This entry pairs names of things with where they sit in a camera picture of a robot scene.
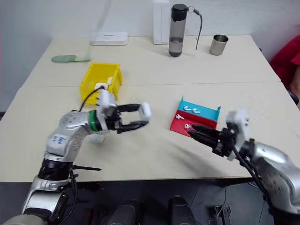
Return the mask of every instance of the water bottle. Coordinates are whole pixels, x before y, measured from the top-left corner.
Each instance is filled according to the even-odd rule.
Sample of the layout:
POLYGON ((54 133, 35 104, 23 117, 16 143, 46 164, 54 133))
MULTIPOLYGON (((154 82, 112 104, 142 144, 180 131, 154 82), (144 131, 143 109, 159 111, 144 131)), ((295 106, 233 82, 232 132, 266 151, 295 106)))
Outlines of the water bottle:
POLYGON ((182 53, 187 13, 188 7, 184 4, 175 4, 172 7, 169 54, 173 57, 180 56, 182 53))

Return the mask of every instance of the white wall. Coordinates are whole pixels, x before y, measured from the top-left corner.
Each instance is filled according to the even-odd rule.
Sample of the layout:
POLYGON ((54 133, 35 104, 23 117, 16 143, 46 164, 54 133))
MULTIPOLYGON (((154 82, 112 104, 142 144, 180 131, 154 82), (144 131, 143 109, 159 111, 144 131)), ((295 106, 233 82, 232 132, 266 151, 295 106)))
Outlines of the white wall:
MULTIPOLYGON (((268 60, 300 33, 300 0, 174 2, 199 9, 203 35, 251 34, 268 60)), ((107 5, 105 0, 0 0, 0 110, 7 109, 52 38, 89 37, 107 5)), ((188 16, 186 34, 196 35, 199 18, 188 16)), ((151 36, 151 0, 112 0, 103 29, 151 36)))

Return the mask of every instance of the black bottle cap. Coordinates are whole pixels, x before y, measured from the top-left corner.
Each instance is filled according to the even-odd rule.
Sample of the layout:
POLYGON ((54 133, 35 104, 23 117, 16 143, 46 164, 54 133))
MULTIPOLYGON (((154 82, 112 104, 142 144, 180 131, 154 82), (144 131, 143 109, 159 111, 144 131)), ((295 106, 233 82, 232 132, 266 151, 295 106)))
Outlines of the black bottle cap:
POLYGON ((184 4, 175 4, 172 7, 172 19, 174 21, 185 20, 188 13, 188 7, 184 4))

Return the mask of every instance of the blue tray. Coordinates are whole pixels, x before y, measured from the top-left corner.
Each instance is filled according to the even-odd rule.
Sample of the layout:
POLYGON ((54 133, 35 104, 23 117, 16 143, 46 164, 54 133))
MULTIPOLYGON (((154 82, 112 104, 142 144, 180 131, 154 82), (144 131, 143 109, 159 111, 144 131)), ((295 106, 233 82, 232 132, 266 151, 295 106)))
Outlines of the blue tray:
POLYGON ((213 109, 201 106, 201 105, 196 105, 196 104, 193 104, 193 103, 190 103, 190 102, 186 102, 186 101, 183 100, 183 96, 182 96, 181 102, 178 106, 178 110, 182 110, 182 111, 185 111, 186 113, 190 113, 190 114, 193 114, 193 115, 196 115, 196 116, 201 116, 201 117, 204 117, 204 118, 207 118, 209 120, 213 120, 213 121, 217 122, 218 119, 219 119, 221 107, 219 106, 217 108, 217 110, 213 110, 213 109), (193 113, 193 111, 185 111, 184 106, 186 106, 186 105, 190 109, 196 108, 197 111, 200 111, 200 113, 193 113))

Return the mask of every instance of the green spatula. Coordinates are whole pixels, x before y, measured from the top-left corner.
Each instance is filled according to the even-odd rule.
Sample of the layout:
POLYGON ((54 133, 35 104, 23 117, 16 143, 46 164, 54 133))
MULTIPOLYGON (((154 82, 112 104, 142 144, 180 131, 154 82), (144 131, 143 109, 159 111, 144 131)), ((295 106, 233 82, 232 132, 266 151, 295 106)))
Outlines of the green spatula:
POLYGON ((85 62, 90 61, 91 58, 86 57, 77 57, 75 55, 57 55, 51 58, 52 62, 68 63, 68 62, 85 62))

